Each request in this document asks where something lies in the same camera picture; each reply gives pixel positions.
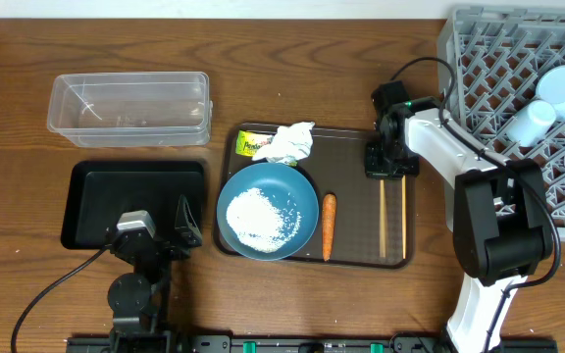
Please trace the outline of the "wooden chopstick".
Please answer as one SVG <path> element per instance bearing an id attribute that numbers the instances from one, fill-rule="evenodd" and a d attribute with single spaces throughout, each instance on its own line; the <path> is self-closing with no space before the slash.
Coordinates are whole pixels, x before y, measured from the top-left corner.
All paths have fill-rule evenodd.
<path id="1" fill-rule="evenodd" d="M 406 176 L 401 180 L 401 250 L 402 259 L 406 259 L 407 254 L 407 196 L 406 196 L 407 186 L 406 186 Z"/>
<path id="2" fill-rule="evenodd" d="M 386 201 L 385 180 L 380 180 L 380 256 L 386 257 Z"/>

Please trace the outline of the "light blue cup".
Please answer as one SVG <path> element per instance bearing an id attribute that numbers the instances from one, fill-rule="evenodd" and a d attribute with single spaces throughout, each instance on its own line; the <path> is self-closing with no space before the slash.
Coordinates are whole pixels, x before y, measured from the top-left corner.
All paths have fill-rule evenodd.
<path id="1" fill-rule="evenodd" d="M 514 115 L 506 135 L 521 147 L 533 147 L 541 141 L 556 121 L 556 112 L 551 104 L 534 100 Z"/>

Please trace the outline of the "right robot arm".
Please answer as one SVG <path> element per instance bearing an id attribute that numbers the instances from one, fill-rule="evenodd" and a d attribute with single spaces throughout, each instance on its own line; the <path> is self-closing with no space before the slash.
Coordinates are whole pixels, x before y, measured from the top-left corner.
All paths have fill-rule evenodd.
<path id="1" fill-rule="evenodd" d="M 488 151 L 436 98 L 413 100 L 399 80 L 380 85 L 371 99 L 379 138 L 366 146 L 367 177 L 414 177 L 426 160 L 444 180 L 446 224 L 464 280 L 434 350 L 554 349 L 554 343 L 504 343 L 499 337 L 519 285 L 553 252 L 538 164 Z"/>

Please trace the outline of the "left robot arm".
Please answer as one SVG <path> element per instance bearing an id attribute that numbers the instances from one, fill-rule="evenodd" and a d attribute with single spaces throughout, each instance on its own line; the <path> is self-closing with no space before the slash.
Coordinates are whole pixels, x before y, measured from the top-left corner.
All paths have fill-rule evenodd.
<path id="1" fill-rule="evenodd" d="M 188 340 L 167 320 L 172 264 L 190 257 L 202 235 L 188 200 L 178 201 L 174 225 L 157 229 L 144 211 L 124 213 L 108 237 L 107 249 L 133 266 L 110 285 L 107 300 L 113 311 L 110 352 L 181 352 Z"/>

